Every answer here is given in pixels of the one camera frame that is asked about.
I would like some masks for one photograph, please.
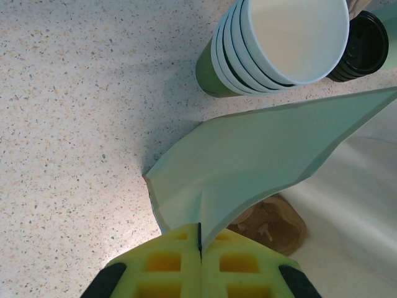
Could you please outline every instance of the countertop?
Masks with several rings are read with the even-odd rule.
[[[0,4],[0,297],[79,297],[109,260],[158,236],[142,173],[199,122],[396,85],[392,70],[211,98],[195,61],[230,4]]]

